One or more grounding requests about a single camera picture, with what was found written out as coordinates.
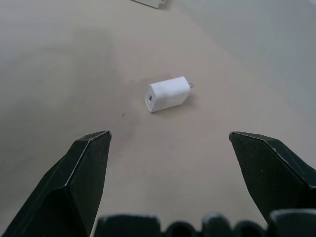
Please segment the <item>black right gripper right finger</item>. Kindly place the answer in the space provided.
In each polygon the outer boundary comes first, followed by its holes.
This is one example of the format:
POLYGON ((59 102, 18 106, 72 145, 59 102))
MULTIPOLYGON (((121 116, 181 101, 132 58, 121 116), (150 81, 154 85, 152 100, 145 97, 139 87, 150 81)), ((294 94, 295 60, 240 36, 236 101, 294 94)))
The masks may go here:
POLYGON ((275 210, 316 207, 316 170, 284 143, 238 131, 229 140, 248 192, 266 221, 275 210))

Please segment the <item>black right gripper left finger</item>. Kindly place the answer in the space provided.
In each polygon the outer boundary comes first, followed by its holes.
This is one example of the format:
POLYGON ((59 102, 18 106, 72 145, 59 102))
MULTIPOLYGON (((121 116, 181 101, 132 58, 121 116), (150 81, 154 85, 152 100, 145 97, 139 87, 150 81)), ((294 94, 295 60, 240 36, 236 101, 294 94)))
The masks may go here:
POLYGON ((42 177, 4 237, 88 237, 103 194, 112 135, 76 140, 42 177))

